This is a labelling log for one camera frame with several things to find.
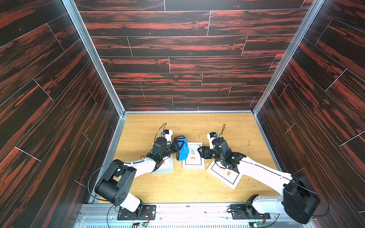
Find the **picture frame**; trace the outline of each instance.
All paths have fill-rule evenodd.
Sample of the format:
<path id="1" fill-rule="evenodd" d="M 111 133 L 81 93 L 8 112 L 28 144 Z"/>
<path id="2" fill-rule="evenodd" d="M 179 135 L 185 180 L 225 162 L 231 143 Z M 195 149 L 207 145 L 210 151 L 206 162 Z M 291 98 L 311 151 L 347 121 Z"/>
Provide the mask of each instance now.
<path id="1" fill-rule="evenodd" d="M 226 169 L 220 162 L 215 161 L 209 165 L 207 171 L 233 190 L 237 187 L 243 175 L 242 173 Z"/>
<path id="2" fill-rule="evenodd" d="M 198 148 L 203 143 L 188 142 L 189 154 L 185 161 L 182 161 L 183 169 L 205 169 L 204 158 L 200 157 Z"/>
<path id="3" fill-rule="evenodd" d="M 165 158 L 160 168 L 158 168 L 156 171 L 153 171 L 152 174 L 172 173 L 172 172 L 175 172 L 173 154 L 170 156 L 170 158 Z"/>

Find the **wooden table surface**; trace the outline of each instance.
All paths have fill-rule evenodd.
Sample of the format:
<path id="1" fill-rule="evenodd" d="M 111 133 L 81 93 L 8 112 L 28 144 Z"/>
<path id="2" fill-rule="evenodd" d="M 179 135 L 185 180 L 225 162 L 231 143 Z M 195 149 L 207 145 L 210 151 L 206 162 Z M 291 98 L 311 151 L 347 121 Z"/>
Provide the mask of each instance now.
<path id="1" fill-rule="evenodd" d="M 204 146 L 209 145 L 207 134 L 212 131 L 219 134 L 222 125 L 226 124 L 223 137 L 233 152 L 243 153 L 276 169 L 251 113 L 128 115 L 114 159 L 129 162 L 146 155 L 163 123 L 167 123 L 165 129 L 173 130 L 173 138 L 184 135 L 188 142 L 203 142 Z M 205 160 L 205 168 L 212 161 Z M 183 169 L 182 162 L 176 160 L 176 155 L 174 168 L 173 173 L 148 173 L 136 177 L 130 192 L 144 202 L 155 203 L 241 202 L 252 194 L 278 195 L 272 188 L 245 175 L 236 189 L 232 190 L 206 170 Z"/>

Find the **dark wood panel wall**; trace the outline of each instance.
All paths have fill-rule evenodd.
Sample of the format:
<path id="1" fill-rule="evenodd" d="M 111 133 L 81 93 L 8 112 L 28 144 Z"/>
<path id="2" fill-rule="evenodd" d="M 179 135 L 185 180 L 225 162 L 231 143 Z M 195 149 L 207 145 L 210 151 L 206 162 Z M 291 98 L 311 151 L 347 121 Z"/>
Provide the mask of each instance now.
<path id="1" fill-rule="evenodd" d="M 0 5 L 0 227 L 72 227 L 119 116 L 61 0 Z"/>
<path id="2" fill-rule="evenodd" d="M 365 227 L 365 5 L 326 0 L 259 121 L 284 171 L 300 169 L 324 227 Z"/>
<path id="3" fill-rule="evenodd" d="M 127 111 L 252 110 L 308 0 L 75 0 Z"/>

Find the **blue cloth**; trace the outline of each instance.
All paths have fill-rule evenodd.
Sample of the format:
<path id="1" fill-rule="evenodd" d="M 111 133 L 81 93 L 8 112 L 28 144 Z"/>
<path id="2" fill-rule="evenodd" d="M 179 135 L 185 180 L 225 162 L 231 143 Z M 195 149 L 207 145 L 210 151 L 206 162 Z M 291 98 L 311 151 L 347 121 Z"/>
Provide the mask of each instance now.
<path id="1" fill-rule="evenodd" d="M 179 142 L 179 141 L 184 141 L 185 143 L 182 146 L 181 150 L 177 153 L 176 159 L 178 161 L 185 161 L 188 158 L 188 155 L 189 155 L 188 140 L 186 138 L 179 139 L 177 143 L 178 143 L 179 146 L 181 146 L 183 143 Z"/>

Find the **enclosure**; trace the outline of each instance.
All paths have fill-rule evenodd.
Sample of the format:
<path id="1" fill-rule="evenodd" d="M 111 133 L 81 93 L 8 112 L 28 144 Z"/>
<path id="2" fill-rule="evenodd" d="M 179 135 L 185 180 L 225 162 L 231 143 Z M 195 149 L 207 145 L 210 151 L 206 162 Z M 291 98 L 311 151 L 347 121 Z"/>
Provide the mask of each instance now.
<path id="1" fill-rule="evenodd" d="M 114 159 L 145 157 L 163 123 L 204 146 L 225 124 L 232 151 L 306 176 L 320 198 L 311 219 L 271 213 L 273 228 L 365 226 L 363 1 L 0 6 L 2 227 L 132 227 L 94 187 Z M 247 175 L 231 189 L 207 171 L 213 159 L 170 162 L 130 189 L 157 206 L 148 227 L 249 228 L 230 205 L 279 195 Z"/>

